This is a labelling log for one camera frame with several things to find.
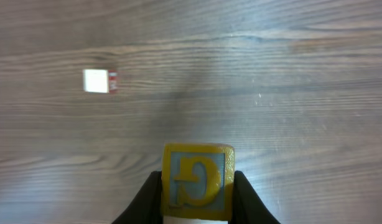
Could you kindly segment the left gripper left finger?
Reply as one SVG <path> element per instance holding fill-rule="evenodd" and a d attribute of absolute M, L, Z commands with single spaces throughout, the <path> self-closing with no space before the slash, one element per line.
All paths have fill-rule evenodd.
<path fill-rule="evenodd" d="M 150 173 L 128 207 L 112 224 L 163 224 L 161 171 Z"/>

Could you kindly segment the white block red side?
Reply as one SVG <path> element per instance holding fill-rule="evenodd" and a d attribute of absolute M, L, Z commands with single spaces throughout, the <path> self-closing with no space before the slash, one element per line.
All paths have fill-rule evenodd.
<path fill-rule="evenodd" d="M 90 93 L 113 94 L 118 89 L 118 72 L 116 70 L 84 69 L 83 89 Z"/>

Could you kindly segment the yellow block letter G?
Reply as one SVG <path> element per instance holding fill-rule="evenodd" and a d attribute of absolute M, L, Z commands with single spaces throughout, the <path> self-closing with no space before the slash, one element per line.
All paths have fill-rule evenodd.
<path fill-rule="evenodd" d="M 168 143 L 162 157 L 164 216 L 229 221 L 235 149 L 226 144 Z"/>

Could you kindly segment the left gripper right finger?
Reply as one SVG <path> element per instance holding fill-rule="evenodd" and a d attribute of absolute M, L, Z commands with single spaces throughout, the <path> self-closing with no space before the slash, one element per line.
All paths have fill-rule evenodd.
<path fill-rule="evenodd" d="M 280 224 L 242 171 L 234 174 L 232 218 L 229 224 Z"/>

